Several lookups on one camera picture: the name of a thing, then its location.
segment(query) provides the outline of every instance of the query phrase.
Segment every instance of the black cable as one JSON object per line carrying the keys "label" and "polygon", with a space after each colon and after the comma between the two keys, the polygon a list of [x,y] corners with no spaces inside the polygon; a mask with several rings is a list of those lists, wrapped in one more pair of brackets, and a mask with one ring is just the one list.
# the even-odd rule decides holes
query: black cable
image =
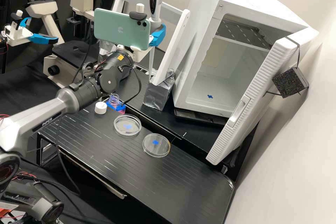
{"label": "black cable", "polygon": [[23,158],[23,157],[20,157],[20,159],[21,159],[22,161],[28,163],[28,164],[34,165],[34,166],[36,166],[36,167],[38,167],[38,168],[42,168],[42,167],[39,166],[38,164],[35,164],[35,163],[33,163],[33,162],[30,162],[29,160],[27,160],[27,159],[25,159],[25,158]]}
{"label": "black cable", "polygon": [[[83,214],[83,212],[79,209],[79,207],[73,202],[73,200],[70,198],[70,196],[65,193],[61,188],[60,186],[66,188],[64,185],[62,184],[59,184],[59,183],[56,183],[54,181],[50,181],[50,180],[45,180],[45,179],[41,179],[41,178],[35,178],[35,177],[30,177],[30,176],[27,176],[27,175],[20,175],[20,174],[15,174],[15,176],[18,176],[18,177],[22,177],[24,179],[28,179],[28,180],[34,180],[34,181],[40,181],[40,182],[43,182],[43,183],[46,183],[46,184],[49,184],[49,185],[52,185],[54,187],[56,187],[58,190],[60,190],[67,198],[68,200],[73,204],[73,206],[77,209],[77,211],[80,213],[80,215],[82,215],[83,217],[85,217],[85,215]],[[75,194],[76,196],[78,196],[77,193],[69,190],[71,193]]]}
{"label": "black cable", "polygon": [[133,69],[133,72],[135,73],[135,76],[136,76],[136,78],[138,79],[138,82],[139,82],[139,91],[138,91],[134,96],[132,96],[132,97],[129,98],[128,100],[124,101],[124,102],[122,103],[122,104],[124,105],[125,103],[128,103],[129,101],[131,101],[134,97],[136,97],[136,96],[140,93],[140,91],[141,91],[141,80],[139,79],[139,77],[138,77],[138,75],[137,75],[135,69],[132,68],[131,66],[129,66],[129,65],[122,65],[121,67],[129,67],[129,68],[131,68],[131,70]]}
{"label": "black cable", "polygon": [[280,96],[281,96],[281,94],[277,94],[277,93],[273,93],[273,92],[268,92],[268,91],[266,91],[266,93],[270,93],[270,94],[272,94],[272,95],[280,95]]}
{"label": "black cable", "polygon": [[92,63],[92,62],[86,62],[86,63],[83,65],[82,70],[81,70],[82,80],[81,80],[81,82],[80,82],[80,84],[79,84],[78,86],[81,86],[81,85],[83,84],[83,82],[84,82],[84,70],[85,70],[85,68],[87,68],[87,66],[90,65],[90,64],[91,64],[92,67],[93,67],[93,63]]}
{"label": "black cable", "polygon": [[62,160],[62,157],[61,157],[61,154],[60,154],[60,150],[59,150],[59,148],[58,148],[58,134],[59,134],[59,132],[60,132],[60,129],[59,129],[59,128],[60,128],[61,122],[62,122],[62,117],[60,117],[60,119],[59,119],[59,121],[58,121],[58,126],[57,126],[57,131],[56,131],[55,144],[56,144],[56,152],[57,152],[57,156],[58,156],[58,159],[59,159],[59,161],[60,161],[60,163],[61,163],[61,165],[62,165],[62,167],[63,167],[63,170],[64,170],[66,176],[68,177],[68,179],[70,180],[70,182],[73,184],[73,186],[76,188],[77,192],[78,192],[79,194],[81,194],[80,189],[79,189],[78,186],[75,184],[75,182],[72,180],[72,178],[70,177],[70,175],[69,175],[67,169],[65,168],[65,165],[64,165],[64,163],[63,163],[63,160]]}
{"label": "black cable", "polygon": [[91,33],[90,33],[89,48],[87,49],[87,52],[86,52],[86,54],[85,54],[85,57],[84,57],[82,63],[80,64],[80,66],[78,67],[75,76],[74,76],[73,79],[72,79],[72,83],[75,81],[77,74],[78,74],[79,71],[82,69],[82,67],[83,67],[83,65],[84,65],[84,62],[86,61],[86,58],[87,58],[88,55],[89,55],[89,51],[90,51],[90,47],[91,47],[91,43],[92,43],[92,34],[93,34],[93,25],[92,25],[92,22],[91,22],[91,21],[90,21],[90,26],[91,26]]}

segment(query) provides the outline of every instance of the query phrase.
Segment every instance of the black platform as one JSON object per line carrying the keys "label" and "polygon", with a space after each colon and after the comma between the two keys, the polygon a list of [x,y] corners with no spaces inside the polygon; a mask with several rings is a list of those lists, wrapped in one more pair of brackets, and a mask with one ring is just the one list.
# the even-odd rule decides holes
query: black platform
{"label": "black platform", "polygon": [[[174,139],[168,156],[147,155],[141,143],[151,131],[142,127],[137,136],[120,136],[113,128],[118,115],[112,109],[97,115],[93,104],[63,117],[61,149],[171,223],[222,224],[233,194],[232,182],[174,146]],[[57,122],[41,134],[54,142],[56,130]]]}

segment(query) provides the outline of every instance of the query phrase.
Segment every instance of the robotic arm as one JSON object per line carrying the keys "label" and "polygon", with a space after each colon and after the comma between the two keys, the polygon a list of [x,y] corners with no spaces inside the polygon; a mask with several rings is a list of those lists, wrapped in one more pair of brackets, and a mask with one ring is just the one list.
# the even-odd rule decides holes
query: robotic arm
{"label": "robotic arm", "polygon": [[28,138],[60,116],[76,113],[115,91],[133,64],[126,51],[117,50],[93,74],[60,89],[55,99],[0,121],[0,201],[47,223],[61,214],[63,204],[41,183],[23,185],[11,180],[19,168],[20,156],[26,155]]}

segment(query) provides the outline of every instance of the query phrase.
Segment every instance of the petri dish lid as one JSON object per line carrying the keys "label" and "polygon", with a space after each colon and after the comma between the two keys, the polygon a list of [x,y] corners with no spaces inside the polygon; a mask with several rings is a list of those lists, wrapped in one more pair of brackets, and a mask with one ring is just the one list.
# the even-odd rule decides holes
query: petri dish lid
{"label": "petri dish lid", "polygon": [[141,130],[141,122],[130,114],[119,115],[113,122],[115,130],[124,136],[134,136]]}
{"label": "petri dish lid", "polygon": [[142,147],[147,154],[162,158],[167,156],[170,151],[170,142],[160,134],[152,133],[145,136]]}

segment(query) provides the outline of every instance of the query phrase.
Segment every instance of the red wire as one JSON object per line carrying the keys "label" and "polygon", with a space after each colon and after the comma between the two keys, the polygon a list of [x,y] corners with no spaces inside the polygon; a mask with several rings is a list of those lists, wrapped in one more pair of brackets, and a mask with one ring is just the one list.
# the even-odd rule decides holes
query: red wire
{"label": "red wire", "polygon": [[8,52],[8,44],[7,44],[7,43],[6,43],[6,46],[7,46],[7,51],[5,51],[5,52],[3,52],[3,53],[0,53],[0,55],[5,54],[5,53]]}
{"label": "red wire", "polygon": [[16,218],[18,218],[18,217],[22,217],[22,216],[24,216],[24,215],[19,215],[19,216],[15,216],[15,217],[10,217],[10,216],[2,216],[2,217],[0,217],[0,219],[1,219],[1,218],[10,218],[10,219],[16,219]]}
{"label": "red wire", "polygon": [[103,62],[101,62],[97,67],[96,69],[94,70],[95,72],[97,71],[98,67],[100,67],[103,63],[105,63],[106,60],[104,60]]}
{"label": "red wire", "polygon": [[19,175],[29,175],[30,177],[36,178],[36,176],[35,176],[34,174],[28,173],[28,172],[26,172],[26,171],[24,171],[24,172],[23,172],[23,171],[20,171],[18,174],[19,174]]}

